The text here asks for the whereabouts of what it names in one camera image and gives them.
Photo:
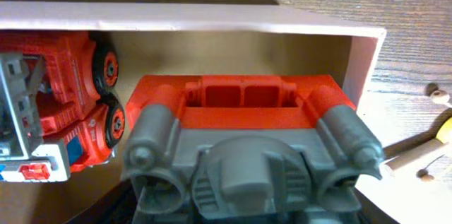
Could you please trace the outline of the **red toy tank vehicle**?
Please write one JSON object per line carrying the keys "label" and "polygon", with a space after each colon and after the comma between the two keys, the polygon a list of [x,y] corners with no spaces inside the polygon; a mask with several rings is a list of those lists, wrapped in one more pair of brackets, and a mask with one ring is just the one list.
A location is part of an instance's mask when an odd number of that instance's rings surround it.
{"label": "red toy tank vehicle", "polygon": [[356,223],[380,141],[329,75],[158,76],[126,105],[134,223]]}

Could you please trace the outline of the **red toy fire truck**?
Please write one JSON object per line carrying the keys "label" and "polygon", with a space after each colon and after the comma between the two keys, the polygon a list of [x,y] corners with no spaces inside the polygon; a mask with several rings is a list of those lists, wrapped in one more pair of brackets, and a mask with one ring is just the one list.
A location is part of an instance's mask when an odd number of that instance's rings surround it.
{"label": "red toy fire truck", "polygon": [[1,32],[1,181],[65,182],[114,157],[125,112],[113,46],[87,31]]}

